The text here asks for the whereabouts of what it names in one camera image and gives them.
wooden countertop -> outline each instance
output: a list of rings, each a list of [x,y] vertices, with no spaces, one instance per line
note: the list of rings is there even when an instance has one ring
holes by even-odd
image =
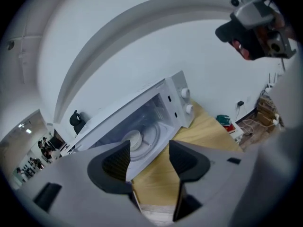
[[[200,146],[241,151],[239,145],[228,132],[211,117],[199,104],[192,102],[195,119],[187,128],[181,128],[174,140]],[[133,187],[141,204],[176,205],[179,177],[169,161],[169,146],[133,180]]]

curved ceiling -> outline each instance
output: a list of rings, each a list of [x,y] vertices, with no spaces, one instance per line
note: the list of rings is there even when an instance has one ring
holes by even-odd
[[[229,0],[150,0],[120,14],[103,26],[82,48],[66,74],[56,103],[54,122],[60,123],[78,90],[109,58],[130,43],[156,30],[203,19],[229,19]],[[146,26],[159,18],[169,18]]]
[[[0,92],[35,84],[42,34],[60,1],[27,0],[12,19],[1,41]],[[9,41],[14,47],[8,51]]]

white wall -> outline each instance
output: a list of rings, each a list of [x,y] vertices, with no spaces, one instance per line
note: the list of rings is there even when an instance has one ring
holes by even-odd
[[[39,110],[35,86],[22,86],[0,94],[0,141],[23,120]]]
[[[109,21],[146,1],[65,0],[58,8],[44,33],[38,61],[38,90],[51,118],[61,103],[57,99],[62,84],[85,44]],[[140,34],[165,19],[146,23],[131,33]],[[243,117],[254,108],[268,83],[268,74],[273,79],[274,73],[282,73],[282,69],[278,59],[245,61],[228,44],[220,42],[214,31],[225,22],[205,16],[167,26],[132,42],[100,64],[83,82],[58,126],[74,136],[69,125],[74,110],[92,117],[117,98],[178,70],[184,71],[193,99],[212,116],[227,114],[235,120],[236,103],[242,100],[245,109],[241,109],[238,119]]]
[[[53,118],[50,116],[49,111],[47,110],[46,106],[43,104],[43,102],[40,102],[40,113],[43,117],[45,127],[48,129],[49,132],[52,134],[54,133],[54,130],[58,132],[58,134],[61,136],[61,138],[65,142],[70,142],[74,138],[74,132],[69,133],[62,125],[54,123]]]
[[[24,156],[27,155],[28,151],[32,148],[35,144],[37,145],[38,140],[40,140],[45,134],[47,134],[47,128],[42,124],[37,125],[32,129],[31,134],[24,133],[17,139],[13,139],[9,141],[9,148],[4,154],[3,164],[2,164],[2,171],[4,175],[7,177],[14,169],[20,164],[23,160]]]
[[[63,80],[85,43],[110,20],[146,1],[65,0],[57,9],[42,39],[37,76],[40,96],[52,116]]]

